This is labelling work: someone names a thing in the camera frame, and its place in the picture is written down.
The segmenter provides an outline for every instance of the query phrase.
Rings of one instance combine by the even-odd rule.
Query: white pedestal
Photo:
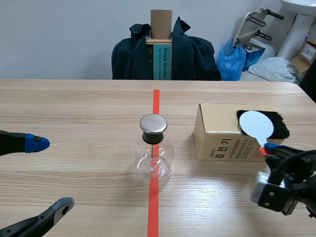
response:
[[[297,14],[296,20],[277,55],[278,57],[290,60],[297,55],[314,19],[314,16]]]

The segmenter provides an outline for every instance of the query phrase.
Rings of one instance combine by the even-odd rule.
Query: white wall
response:
[[[293,16],[278,0],[0,0],[0,78],[110,79],[114,46],[134,23],[150,24],[151,8],[173,9],[173,24],[180,16],[187,34],[211,41],[218,55],[262,5]],[[281,33],[277,47],[288,22],[265,32]]]

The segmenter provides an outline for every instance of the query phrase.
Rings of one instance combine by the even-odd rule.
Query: wooden table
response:
[[[249,200],[260,162],[196,160],[198,103],[272,105],[291,132],[284,143],[315,149],[315,104],[279,82],[0,80],[0,129],[51,141],[44,152],[0,157],[0,229],[74,197],[74,209],[47,237],[146,237],[148,185],[130,165],[154,89],[175,151],[173,175],[159,193],[160,237],[315,235],[304,205],[284,217]]]

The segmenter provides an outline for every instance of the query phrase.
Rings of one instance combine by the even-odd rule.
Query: glass bottle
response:
[[[157,114],[149,114],[140,120],[143,136],[135,144],[133,171],[145,182],[150,179],[167,181],[173,169],[173,147],[164,138],[167,120]]]

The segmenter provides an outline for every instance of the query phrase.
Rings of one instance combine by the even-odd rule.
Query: cardboard box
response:
[[[151,10],[152,38],[146,40],[154,80],[171,80],[172,10]]]
[[[171,38],[172,10],[151,9],[152,38],[169,40]]]
[[[171,80],[171,39],[146,40],[154,80]]]
[[[193,131],[197,159],[264,161],[256,139],[242,134],[238,110],[274,111],[264,105],[199,104]]]
[[[299,71],[301,79],[303,79],[315,58],[316,41],[304,41],[298,56],[290,60]]]

